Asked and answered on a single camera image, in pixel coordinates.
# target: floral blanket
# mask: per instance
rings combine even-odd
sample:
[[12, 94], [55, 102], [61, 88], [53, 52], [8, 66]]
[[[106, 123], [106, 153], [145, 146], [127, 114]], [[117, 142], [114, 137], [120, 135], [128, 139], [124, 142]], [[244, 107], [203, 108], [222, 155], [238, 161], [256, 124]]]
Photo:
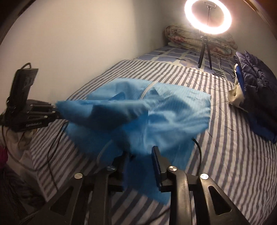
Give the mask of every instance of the floral blanket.
[[[165, 36], [172, 47], [182, 47], [201, 51], [202, 40], [199, 30], [187, 26], [171, 25], [165, 29]], [[236, 45], [233, 37], [228, 32], [219, 35], [209, 35], [209, 48], [211, 54], [232, 58], [236, 54]]]

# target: tripod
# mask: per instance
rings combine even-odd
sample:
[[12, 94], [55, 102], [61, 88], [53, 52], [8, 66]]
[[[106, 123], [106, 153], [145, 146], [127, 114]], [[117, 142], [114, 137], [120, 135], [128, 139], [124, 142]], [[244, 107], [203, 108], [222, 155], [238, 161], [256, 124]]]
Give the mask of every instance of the tripod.
[[204, 35], [203, 38], [201, 38], [201, 39], [202, 39], [203, 43], [202, 43], [202, 49], [201, 49], [201, 53], [200, 53], [200, 57], [199, 57], [199, 61], [198, 61], [198, 68], [201, 68], [201, 66], [202, 66], [205, 49], [207, 47], [210, 69], [212, 69], [212, 60], [211, 60], [210, 48], [209, 48], [209, 45], [208, 45], [208, 36]]

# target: ring light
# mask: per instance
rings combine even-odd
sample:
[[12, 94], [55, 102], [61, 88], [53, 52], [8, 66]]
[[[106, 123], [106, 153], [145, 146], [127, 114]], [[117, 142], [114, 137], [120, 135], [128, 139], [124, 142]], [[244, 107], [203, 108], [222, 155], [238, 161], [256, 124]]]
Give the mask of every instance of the ring light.
[[185, 4], [186, 17], [193, 27], [207, 34], [221, 34], [229, 29], [232, 23], [232, 17], [229, 10], [222, 2], [220, 2], [219, 0], [209, 0], [210, 2], [216, 4], [222, 10], [224, 15], [224, 21], [219, 27], [209, 27], [199, 22], [198, 19], [192, 13], [192, 5], [197, 1], [200, 0], [187, 0]]

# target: metal screw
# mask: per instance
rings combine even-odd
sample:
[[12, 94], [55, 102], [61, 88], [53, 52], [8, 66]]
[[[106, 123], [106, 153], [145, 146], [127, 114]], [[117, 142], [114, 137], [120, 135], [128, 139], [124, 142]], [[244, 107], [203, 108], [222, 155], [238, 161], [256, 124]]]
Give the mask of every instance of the metal screw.
[[206, 174], [206, 173], [203, 173], [203, 174], [200, 175], [200, 178], [203, 179], [203, 180], [206, 180], [206, 179], [209, 178], [209, 175]]
[[175, 167], [175, 166], [170, 166], [168, 169], [169, 169], [170, 171], [172, 171], [172, 172], [175, 172], [175, 171], [177, 170], [177, 167]]
[[111, 165], [111, 166], [107, 166], [107, 170], [108, 171], [114, 171], [116, 168], [113, 166], [113, 165]]
[[74, 175], [74, 178], [75, 179], [81, 179], [83, 177], [83, 174], [81, 174], [81, 173], [76, 173], [75, 175]]

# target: bed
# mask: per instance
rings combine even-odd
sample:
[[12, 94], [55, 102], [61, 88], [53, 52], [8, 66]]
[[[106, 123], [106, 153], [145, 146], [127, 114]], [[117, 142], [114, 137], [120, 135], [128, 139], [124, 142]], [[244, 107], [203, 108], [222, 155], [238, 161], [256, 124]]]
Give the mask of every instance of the bed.
[[212, 70], [209, 66], [208, 55], [205, 54], [203, 58], [202, 67], [198, 68], [200, 52], [192, 49], [176, 48], [169, 45], [156, 49], [150, 53], [144, 54], [137, 59], [148, 60], [156, 62], [166, 62], [176, 66], [185, 66], [200, 70], [201, 72], [211, 73], [224, 79], [234, 82], [235, 73], [234, 65], [236, 64], [234, 59], [219, 57], [211, 55]]
[[[229, 105], [227, 92], [233, 88], [233, 84], [228, 79], [208, 73], [205, 69], [187, 67], [182, 60], [161, 61], [158, 60], [161, 56], [153, 55], [162, 52], [161, 55], [166, 56], [172, 51], [176, 51], [176, 48], [164, 47], [134, 60], [123, 60], [85, 84], [69, 99], [84, 99], [88, 93], [115, 78], [146, 79], [209, 93], [209, 128], [196, 138], [202, 149], [201, 172], [207, 173], [223, 189], [250, 224], [263, 224], [277, 203], [276, 145], [255, 135], [243, 112]], [[55, 121], [40, 129], [32, 140], [30, 154], [35, 169], [47, 161], [48, 149], [63, 122]], [[186, 172], [196, 174], [198, 164], [199, 152], [195, 147]], [[66, 134], [61, 138], [50, 167], [58, 187], [76, 172], [88, 174], [98, 169], [94, 160], [78, 152]], [[49, 200], [56, 190], [47, 166], [38, 172], [37, 179], [44, 197]], [[143, 224], [167, 207], [128, 188], [112, 198], [112, 224]], [[166, 213], [152, 224], [163, 225], [168, 221], [169, 213]]]

